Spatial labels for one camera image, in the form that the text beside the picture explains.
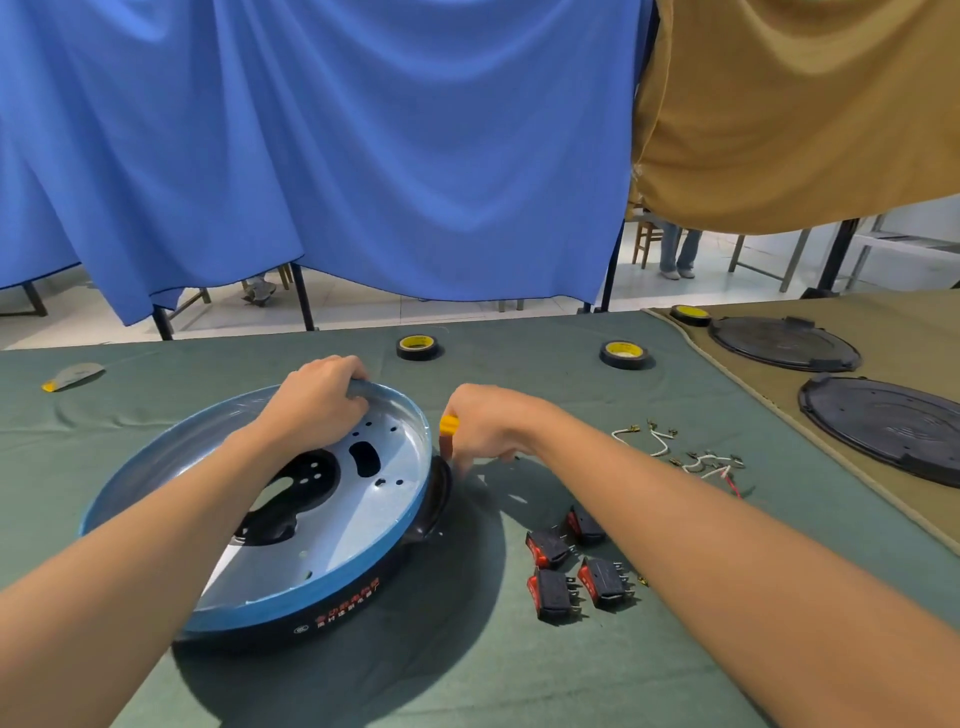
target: small tool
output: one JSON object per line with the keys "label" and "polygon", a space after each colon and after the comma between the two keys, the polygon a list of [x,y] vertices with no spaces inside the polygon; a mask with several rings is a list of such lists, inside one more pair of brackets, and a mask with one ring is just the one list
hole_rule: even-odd
{"label": "small tool", "polygon": [[534,569],[534,575],[527,579],[527,589],[534,598],[538,619],[566,621],[580,614],[580,607],[574,604],[580,598],[577,581],[561,571]]}
{"label": "small tool", "polygon": [[613,561],[584,558],[577,576],[587,588],[590,599],[601,608],[622,604],[635,594],[623,566]]}
{"label": "small tool", "polygon": [[570,555],[570,546],[550,531],[527,531],[527,548],[540,569],[555,569]]}
{"label": "small tool", "polygon": [[600,524],[580,503],[574,503],[570,506],[570,510],[566,514],[566,524],[570,527],[576,542],[583,546],[599,544],[607,538],[607,532],[600,527]]}
{"label": "small tool", "polygon": [[443,415],[440,418],[440,456],[444,460],[453,457],[453,436],[460,427],[460,418],[453,415]]}
{"label": "small tool", "polygon": [[43,384],[40,385],[40,389],[42,389],[44,392],[58,392],[61,389],[66,389],[71,384],[76,384],[77,382],[84,381],[84,379],[89,379],[94,375],[98,375],[103,370],[103,366],[93,362],[87,364],[74,364],[72,367],[67,367],[59,372],[49,381],[43,382]]}

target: yellow screwdriver handle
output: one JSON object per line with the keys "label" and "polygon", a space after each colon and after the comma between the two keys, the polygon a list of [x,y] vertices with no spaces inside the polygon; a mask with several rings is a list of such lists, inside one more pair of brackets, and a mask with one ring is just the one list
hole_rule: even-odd
{"label": "yellow screwdriver handle", "polygon": [[440,436],[453,437],[460,426],[460,419],[453,415],[444,415],[440,418]]}

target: hand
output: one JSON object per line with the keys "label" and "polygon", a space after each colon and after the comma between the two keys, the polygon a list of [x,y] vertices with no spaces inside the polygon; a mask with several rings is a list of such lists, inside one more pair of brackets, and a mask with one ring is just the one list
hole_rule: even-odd
{"label": "hand", "polygon": [[450,397],[444,415],[453,415],[460,426],[453,435],[452,463],[463,477],[474,458],[499,457],[516,452],[534,454],[531,433],[550,405],[536,397],[483,384],[462,384]]}
{"label": "hand", "polygon": [[287,375],[250,427],[293,458],[340,440],[367,414],[362,397],[347,397],[351,379],[366,379],[356,356],[328,356]]}

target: metal frame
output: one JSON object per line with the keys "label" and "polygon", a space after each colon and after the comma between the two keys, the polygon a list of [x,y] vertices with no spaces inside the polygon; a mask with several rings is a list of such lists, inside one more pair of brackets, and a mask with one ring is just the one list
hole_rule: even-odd
{"label": "metal frame", "polygon": [[[610,310],[610,296],[613,292],[613,276],[616,275],[616,263],[620,259],[620,243],[623,240],[623,226],[626,219],[620,222],[620,232],[616,235],[616,242],[613,244],[613,252],[610,255],[610,262],[607,264],[607,277],[604,279],[603,295],[600,298],[600,305],[595,309],[596,313],[607,313]],[[590,313],[592,304],[584,301],[582,308],[577,309],[577,313]]]}
{"label": "metal frame", "polygon": [[794,273],[797,272],[797,265],[800,263],[800,258],[804,254],[804,248],[806,247],[806,240],[810,236],[810,228],[804,228],[800,233],[800,238],[797,240],[797,245],[794,246],[793,254],[790,256],[790,261],[786,264],[786,272],[782,276],[778,276],[776,273],[771,273],[770,271],[765,271],[762,268],[757,268],[754,265],[749,263],[740,262],[740,251],[743,250],[743,241],[746,239],[746,235],[739,235],[736,238],[736,247],[733,248],[733,257],[730,260],[730,267],[727,269],[727,273],[732,273],[737,266],[741,268],[746,268],[749,271],[754,273],[760,273],[762,276],[767,278],[772,278],[774,280],[780,281],[780,292],[786,293],[787,288],[790,287],[790,281],[793,280]]}
{"label": "metal frame", "polygon": [[294,278],[294,287],[297,289],[297,300],[300,302],[300,314],[303,316],[303,327],[308,331],[316,331],[313,325],[313,312],[310,310],[310,299],[306,295],[306,286],[303,284],[303,269],[298,263],[290,263],[290,273]]}
{"label": "metal frame", "polygon": [[203,300],[204,303],[213,303],[213,301],[210,299],[210,292],[205,288],[201,288],[198,293],[181,303],[170,313],[167,313],[161,306],[154,305],[154,324],[156,325],[156,330],[159,332],[160,339],[162,341],[174,340],[174,328],[170,322],[180,316],[181,313],[183,313],[183,311],[185,311],[189,306],[200,300]]}
{"label": "metal frame", "polygon": [[43,299],[40,297],[40,294],[36,292],[36,287],[33,282],[28,280],[26,283],[20,283],[20,287],[23,288],[23,292],[27,294],[27,299],[30,301],[30,305],[34,307],[32,311],[13,311],[11,313],[0,313],[0,316],[3,317],[12,317],[12,316],[47,316],[47,307],[43,305]]}
{"label": "metal frame", "polygon": [[[283,271],[284,267],[288,268],[288,273]],[[303,270],[297,263],[286,263],[281,265],[278,268],[280,271],[280,282],[283,283],[284,288],[288,288],[287,280],[292,280],[294,287],[297,289],[297,300],[300,302],[300,314],[303,316],[303,326],[307,331],[316,331],[316,327],[313,325],[313,312],[310,310],[310,299],[306,295],[306,286],[303,283]],[[160,334],[160,339],[163,341],[173,341],[174,340],[174,329],[171,325],[171,320],[179,316],[187,306],[192,303],[196,303],[198,300],[203,299],[204,303],[211,303],[210,294],[206,288],[201,288],[200,293],[192,296],[188,301],[184,302],[182,305],[179,305],[177,309],[168,314],[163,308],[158,305],[154,306],[154,324],[156,325],[156,330]]]}
{"label": "metal frame", "polygon": [[847,250],[850,249],[850,243],[859,225],[860,218],[858,217],[852,217],[840,223],[840,228],[830,245],[830,252],[827,255],[827,262],[824,264],[824,272],[820,275],[820,282],[817,283],[816,288],[807,288],[800,298],[827,299],[839,295],[833,291],[833,285],[837,281],[840,266],[843,265],[843,259],[847,256]]}

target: black round lid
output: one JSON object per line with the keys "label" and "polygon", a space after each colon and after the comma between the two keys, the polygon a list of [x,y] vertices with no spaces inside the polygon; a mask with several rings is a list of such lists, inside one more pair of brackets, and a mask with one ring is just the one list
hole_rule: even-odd
{"label": "black round lid", "polygon": [[820,374],[800,390],[820,428],[880,462],[960,488],[960,404],[865,377]]}
{"label": "black round lid", "polygon": [[765,364],[804,372],[852,372],[860,354],[812,321],[787,316],[736,316],[714,321],[710,337],[725,349]]}

